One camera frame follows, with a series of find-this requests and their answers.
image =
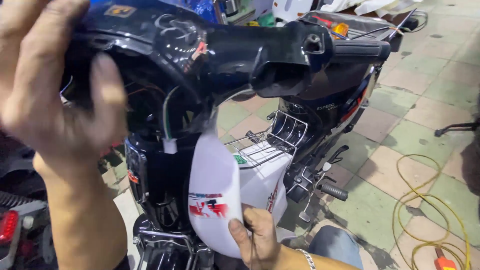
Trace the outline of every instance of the red tail light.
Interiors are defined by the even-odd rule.
[[[7,211],[3,214],[0,221],[0,244],[12,241],[13,234],[18,224],[17,211]]]

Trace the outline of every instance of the silver bracelet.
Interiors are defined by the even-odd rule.
[[[297,250],[300,251],[301,253],[303,253],[305,258],[307,259],[308,265],[310,266],[310,270],[316,270],[317,268],[315,267],[315,264],[313,263],[313,259],[310,256],[310,253],[308,253],[305,250],[300,249],[300,248],[297,248]]]

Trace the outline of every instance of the rear rack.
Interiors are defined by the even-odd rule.
[[[266,130],[228,142],[225,146],[233,147],[249,163],[250,166],[240,166],[240,170],[253,169],[285,153],[292,156],[290,166],[307,128],[306,122],[277,110]]]

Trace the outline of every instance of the hand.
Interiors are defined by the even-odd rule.
[[[96,164],[126,135],[126,95],[111,58],[92,64],[93,114],[63,106],[59,91],[72,26],[88,0],[4,0],[0,5],[0,126],[58,167]]]
[[[252,270],[272,270],[282,246],[276,240],[273,216],[267,210],[248,207],[243,211],[243,220],[253,230],[253,252],[245,226],[237,219],[228,223],[228,229],[239,245],[243,262]]]

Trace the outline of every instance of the jeans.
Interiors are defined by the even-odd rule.
[[[332,258],[363,270],[360,249],[353,237],[342,229],[326,225],[313,238],[308,252]]]

